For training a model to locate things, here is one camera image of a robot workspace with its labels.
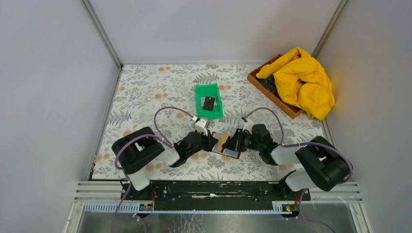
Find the black VIP credit card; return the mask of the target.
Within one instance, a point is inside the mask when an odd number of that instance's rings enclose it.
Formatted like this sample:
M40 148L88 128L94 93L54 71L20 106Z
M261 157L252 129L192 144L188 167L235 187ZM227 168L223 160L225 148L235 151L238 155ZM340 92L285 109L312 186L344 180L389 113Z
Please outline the black VIP credit card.
M205 97L203 103L203 110L205 111L212 111L215 106L215 97Z

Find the gold credit card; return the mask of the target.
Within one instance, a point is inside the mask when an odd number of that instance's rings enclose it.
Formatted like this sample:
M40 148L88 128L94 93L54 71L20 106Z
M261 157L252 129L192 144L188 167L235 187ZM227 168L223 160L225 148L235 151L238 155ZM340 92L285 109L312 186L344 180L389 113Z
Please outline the gold credit card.
M220 153L223 153L225 148L223 145L226 143L226 141L229 138L229 135L227 133L215 133L214 137L218 139L218 142L216 143L214 150L218 151Z

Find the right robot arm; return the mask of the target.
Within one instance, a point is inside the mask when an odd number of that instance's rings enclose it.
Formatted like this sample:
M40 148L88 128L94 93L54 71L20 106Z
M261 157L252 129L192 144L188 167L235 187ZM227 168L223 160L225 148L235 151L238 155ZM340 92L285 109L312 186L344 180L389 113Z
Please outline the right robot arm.
M302 170L292 171L280 181L279 195L291 200L298 191L318 187L330 191L353 174L348 159L324 137L317 136L309 142L282 145L275 142L264 124L237 129L232 136L223 133L218 140L217 151L236 153L254 150L268 165L298 164Z

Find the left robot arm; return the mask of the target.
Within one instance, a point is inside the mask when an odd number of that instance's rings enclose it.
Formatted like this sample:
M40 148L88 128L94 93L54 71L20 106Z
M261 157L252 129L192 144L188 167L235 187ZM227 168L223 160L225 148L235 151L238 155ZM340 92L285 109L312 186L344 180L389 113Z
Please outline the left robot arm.
M111 147L115 153L115 167L122 170L132 185L132 193L140 200L149 197L150 180L145 167L158 159L170 167L183 165L197 152L211 151L218 143L209 130L206 133L190 132L182 140L168 144L156 136L150 127L144 127L115 141Z

